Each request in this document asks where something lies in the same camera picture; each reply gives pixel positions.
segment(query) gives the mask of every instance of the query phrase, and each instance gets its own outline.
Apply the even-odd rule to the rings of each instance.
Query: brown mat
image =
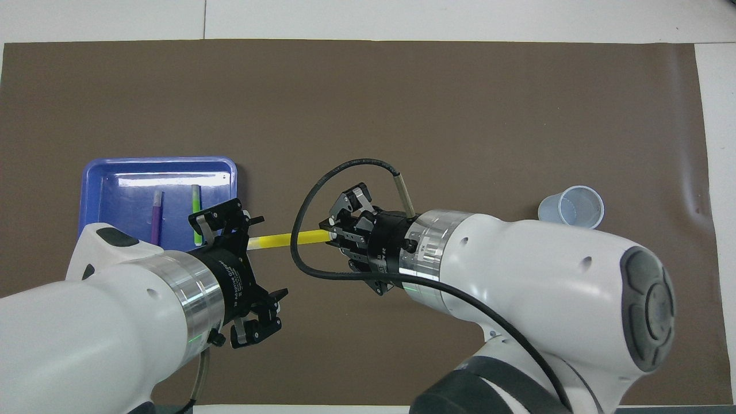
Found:
[[[289,231],[314,181],[363,156],[402,171],[418,211],[531,219],[544,196],[586,184],[606,202],[599,229],[656,252],[678,294],[670,358],[624,402],[731,402],[692,45],[8,44],[0,105],[0,295],[63,278],[93,158],[230,156],[246,207],[266,216],[254,235]],[[360,180],[399,208],[389,176],[361,167],[325,188],[305,228]],[[304,250],[347,269],[331,248]],[[251,257],[266,288],[291,290],[284,329],[216,349],[203,403],[409,404],[481,346],[478,327],[401,291],[313,280],[286,249]],[[195,365],[156,401],[185,402]]]

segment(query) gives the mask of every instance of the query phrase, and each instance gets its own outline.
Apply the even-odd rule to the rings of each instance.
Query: plastic cup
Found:
[[[587,228],[598,227],[603,213],[601,196],[586,186],[572,186],[551,195],[542,200],[537,210],[537,216],[542,221]]]

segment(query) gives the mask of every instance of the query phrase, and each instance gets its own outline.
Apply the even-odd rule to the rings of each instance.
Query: green marker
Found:
[[[202,210],[202,201],[199,198],[199,186],[196,184],[191,185],[191,212],[197,213]],[[194,232],[194,245],[202,245],[202,235]]]

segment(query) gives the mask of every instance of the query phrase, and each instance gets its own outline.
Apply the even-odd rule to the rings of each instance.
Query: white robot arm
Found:
[[[258,286],[245,253],[259,220],[237,199],[193,214],[207,244],[188,253],[86,226],[65,281],[0,300],[0,413],[148,413],[153,387],[222,346],[224,324],[234,348],[278,331],[287,291]]]
[[[292,240],[297,266],[316,277],[365,280],[379,295],[403,288],[485,334],[486,345],[419,396],[412,413],[610,414],[667,356],[675,299],[652,252],[604,232],[536,220],[446,210],[416,215],[400,174],[382,161],[348,161],[324,176],[302,205],[292,238],[321,186],[360,164],[392,172],[406,213],[373,206],[360,183],[342,192],[320,223],[355,273],[307,266]]]

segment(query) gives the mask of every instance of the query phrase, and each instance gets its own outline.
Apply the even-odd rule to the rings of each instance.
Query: black cable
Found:
[[[366,164],[376,165],[384,169],[387,169],[389,172],[391,172],[391,174],[394,177],[399,175],[399,172],[390,164],[384,161],[375,160],[372,158],[359,158],[359,159],[344,162],[343,164],[340,164],[337,167],[333,168],[327,174],[323,175],[322,178],[320,178],[316,182],[316,184],[314,184],[314,186],[312,187],[312,190],[309,191],[309,193],[307,194],[307,197],[304,199],[304,202],[302,203],[302,206],[299,208],[299,212],[297,213],[297,218],[294,220],[294,227],[291,229],[291,241],[289,243],[289,250],[291,251],[291,258],[294,260],[294,264],[299,268],[299,270],[315,278],[328,279],[328,280],[366,281],[366,280],[375,280],[377,278],[377,275],[380,275],[379,278],[382,280],[399,281],[401,283],[419,284],[422,286],[440,290],[442,292],[455,296],[456,298],[462,301],[467,302],[471,306],[474,306],[476,309],[483,312],[486,316],[490,317],[494,322],[498,324],[499,327],[501,327],[503,330],[508,332],[509,335],[511,335],[511,337],[514,338],[514,340],[516,340],[519,343],[519,345],[521,345],[522,348],[524,348],[524,350],[526,350],[529,353],[531,358],[534,359],[534,361],[539,365],[539,367],[545,373],[547,378],[549,378],[550,382],[552,383],[552,386],[554,387],[554,390],[557,392],[557,396],[560,402],[569,411],[572,412],[573,408],[570,405],[570,400],[567,397],[565,388],[562,386],[562,383],[560,382],[559,378],[554,373],[554,371],[552,371],[552,367],[547,363],[544,357],[542,357],[539,351],[526,339],[526,337],[524,337],[524,335],[521,332],[519,332],[512,324],[510,324],[509,321],[504,319],[501,315],[499,315],[493,309],[488,307],[488,305],[484,304],[483,302],[481,302],[474,296],[471,296],[467,294],[466,292],[463,292],[462,290],[457,289],[456,287],[450,286],[449,284],[444,284],[439,281],[433,281],[433,280],[422,278],[419,276],[410,276],[410,275],[404,275],[401,273],[325,272],[323,270],[318,270],[313,267],[310,267],[302,260],[302,257],[299,254],[297,238],[299,235],[299,231],[302,228],[302,222],[304,221],[304,216],[307,213],[307,208],[309,207],[312,200],[314,199],[314,196],[325,185],[325,183],[327,183],[332,177],[339,174],[341,171],[348,169],[352,166],[366,165]]]
[[[210,349],[209,347],[202,350],[199,353],[199,366],[197,367],[197,378],[194,380],[194,388],[191,391],[191,398],[189,402],[181,407],[174,414],[186,414],[189,409],[194,407],[199,396],[202,395],[202,390],[205,388],[205,379],[207,379],[207,372],[210,370]]]
[[[194,403],[195,402],[197,402],[197,400],[193,400],[193,399],[189,400],[189,402],[186,403],[186,405],[184,407],[181,407],[174,414],[186,414],[189,411],[190,408],[194,407]]]

